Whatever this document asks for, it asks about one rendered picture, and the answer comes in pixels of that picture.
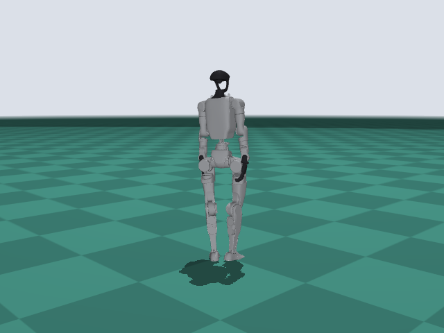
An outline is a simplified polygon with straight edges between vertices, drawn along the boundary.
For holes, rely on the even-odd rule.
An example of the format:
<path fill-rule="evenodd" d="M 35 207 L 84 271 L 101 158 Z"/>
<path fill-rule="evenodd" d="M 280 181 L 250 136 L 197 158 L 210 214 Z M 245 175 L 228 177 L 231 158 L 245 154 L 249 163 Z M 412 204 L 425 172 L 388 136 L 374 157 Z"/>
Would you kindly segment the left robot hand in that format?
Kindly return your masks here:
<path fill-rule="evenodd" d="M 202 159 L 204 159 L 203 155 L 199 156 L 199 160 L 201 161 Z M 202 171 L 201 171 L 202 172 Z M 204 172 L 202 172 L 202 175 L 204 174 Z"/>

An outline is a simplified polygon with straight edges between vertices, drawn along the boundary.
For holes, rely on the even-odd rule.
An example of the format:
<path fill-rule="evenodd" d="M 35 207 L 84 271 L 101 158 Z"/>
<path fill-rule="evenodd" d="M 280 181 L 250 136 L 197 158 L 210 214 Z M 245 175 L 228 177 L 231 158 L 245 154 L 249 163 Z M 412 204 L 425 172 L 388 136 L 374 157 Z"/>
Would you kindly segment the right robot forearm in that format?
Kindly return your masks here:
<path fill-rule="evenodd" d="M 250 156 L 248 154 L 249 148 L 248 148 L 248 129 L 246 126 L 244 126 L 244 136 L 239 137 L 239 148 L 241 153 L 241 159 L 243 155 L 247 155 L 247 161 L 249 161 Z"/>

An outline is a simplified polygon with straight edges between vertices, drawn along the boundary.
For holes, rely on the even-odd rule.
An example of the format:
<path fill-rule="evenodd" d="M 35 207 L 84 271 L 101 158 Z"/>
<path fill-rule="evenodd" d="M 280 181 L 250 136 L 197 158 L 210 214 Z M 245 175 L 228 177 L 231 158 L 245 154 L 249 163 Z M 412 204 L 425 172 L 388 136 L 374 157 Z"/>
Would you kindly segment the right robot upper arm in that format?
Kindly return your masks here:
<path fill-rule="evenodd" d="M 244 135 L 244 121 L 245 121 L 245 103 L 242 99 L 230 99 L 230 104 L 232 108 L 234 109 L 235 114 L 235 121 L 237 124 L 237 127 L 235 129 L 235 132 L 238 136 Z"/>

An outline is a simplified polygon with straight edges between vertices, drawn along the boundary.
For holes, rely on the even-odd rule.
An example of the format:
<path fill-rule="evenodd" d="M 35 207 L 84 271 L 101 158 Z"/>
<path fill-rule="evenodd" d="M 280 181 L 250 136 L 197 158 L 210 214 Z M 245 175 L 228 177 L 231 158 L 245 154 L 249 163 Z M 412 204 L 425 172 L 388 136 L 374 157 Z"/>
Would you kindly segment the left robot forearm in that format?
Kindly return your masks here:
<path fill-rule="evenodd" d="M 206 139 L 206 137 L 201 137 L 200 131 L 199 131 L 198 141 L 199 141 L 199 156 L 203 155 L 203 157 L 206 158 L 207 157 L 208 139 Z M 199 156 L 198 156 L 198 159 L 199 159 Z"/>

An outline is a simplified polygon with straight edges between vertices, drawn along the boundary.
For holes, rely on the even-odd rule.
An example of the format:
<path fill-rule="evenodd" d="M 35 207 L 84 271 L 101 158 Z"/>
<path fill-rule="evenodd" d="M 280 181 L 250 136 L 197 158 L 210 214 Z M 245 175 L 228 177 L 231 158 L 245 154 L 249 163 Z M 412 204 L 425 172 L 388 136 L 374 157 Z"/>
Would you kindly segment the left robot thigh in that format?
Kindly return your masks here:
<path fill-rule="evenodd" d="M 214 197 L 215 168 L 211 165 L 211 157 L 202 159 L 198 163 L 198 168 L 204 172 L 203 175 L 201 172 L 201 183 L 203 184 L 205 203 L 208 204 L 208 212 L 211 216 L 218 213 Z"/>

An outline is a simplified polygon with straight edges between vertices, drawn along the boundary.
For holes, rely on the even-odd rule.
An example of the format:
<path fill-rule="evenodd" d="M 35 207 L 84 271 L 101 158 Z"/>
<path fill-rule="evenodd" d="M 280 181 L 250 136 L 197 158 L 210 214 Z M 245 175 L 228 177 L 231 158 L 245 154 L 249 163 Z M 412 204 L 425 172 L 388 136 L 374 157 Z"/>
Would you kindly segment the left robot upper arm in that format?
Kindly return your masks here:
<path fill-rule="evenodd" d="M 201 101 L 198 104 L 198 116 L 199 116 L 200 136 L 201 137 L 208 137 L 210 135 L 207 131 L 206 116 L 205 116 L 205 102 L 206 101 Z"/>

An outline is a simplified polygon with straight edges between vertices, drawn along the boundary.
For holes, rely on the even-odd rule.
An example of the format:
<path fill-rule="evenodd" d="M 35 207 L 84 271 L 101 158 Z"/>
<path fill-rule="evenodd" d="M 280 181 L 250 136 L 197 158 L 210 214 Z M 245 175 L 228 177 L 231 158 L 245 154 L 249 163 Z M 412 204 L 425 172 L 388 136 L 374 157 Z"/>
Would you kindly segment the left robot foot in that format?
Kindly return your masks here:
<path fill-rule="evenodd" d="M 210 252 L 210 260 L 212 262 L 219 261 L 219 257 L 220 257 L 219 252 L 218 251 L 215 252 L 215 249 L 213 250 L 213 252 L 212 251 Z"/>

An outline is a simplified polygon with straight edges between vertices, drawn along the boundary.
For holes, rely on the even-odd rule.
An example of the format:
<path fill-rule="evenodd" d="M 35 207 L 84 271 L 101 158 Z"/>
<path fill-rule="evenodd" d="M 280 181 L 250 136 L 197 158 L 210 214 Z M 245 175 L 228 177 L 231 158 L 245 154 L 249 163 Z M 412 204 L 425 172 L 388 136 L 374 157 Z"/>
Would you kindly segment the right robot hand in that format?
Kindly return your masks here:
<path fill-rule="evenodd" d="M 249 164 L 249 162 L 247 162 L 247 155 L 242 156 L 241 163 L 243 164 L 241 168 L 241 175 L 239 178 L 235 179 L 235 182 L 240 182 L 243 180 L 244 174 L 246 174 L 247 164 Z"/>

